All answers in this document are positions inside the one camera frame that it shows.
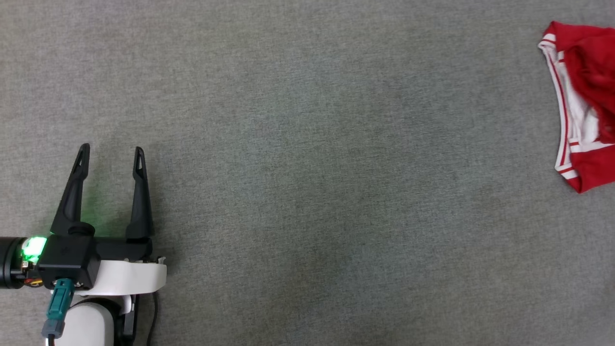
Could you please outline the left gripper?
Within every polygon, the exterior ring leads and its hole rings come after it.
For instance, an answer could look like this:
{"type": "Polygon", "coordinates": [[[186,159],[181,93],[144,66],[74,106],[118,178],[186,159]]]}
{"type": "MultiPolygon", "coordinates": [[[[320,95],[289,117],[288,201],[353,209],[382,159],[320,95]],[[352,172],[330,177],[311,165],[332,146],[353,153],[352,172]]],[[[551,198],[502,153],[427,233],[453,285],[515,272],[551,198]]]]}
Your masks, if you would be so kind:
{"type": "MultiPolygon", "coordinates": [[[[82,144],[69,174],[50,232],[59,236],[94,236],[95,228],[81,221],[83,185],[88,176],[90,144],[82,144]]],[[[40,256],[49,245],[46,237],[1,237],[1,288],[44,287],[53,290],[56,279],[66,270],[73,270],[75,293],[78,296],[129,296],[153,293],[166,283],[167,267],[163,258],[149,259],[154,234],[151,196],[144,151],[136,147],[130,222],[126,238],[95,238],[95,278],[86,278],[76,260],[68,265],[52,265],[52,274],[44,278],[40,256]]]]}

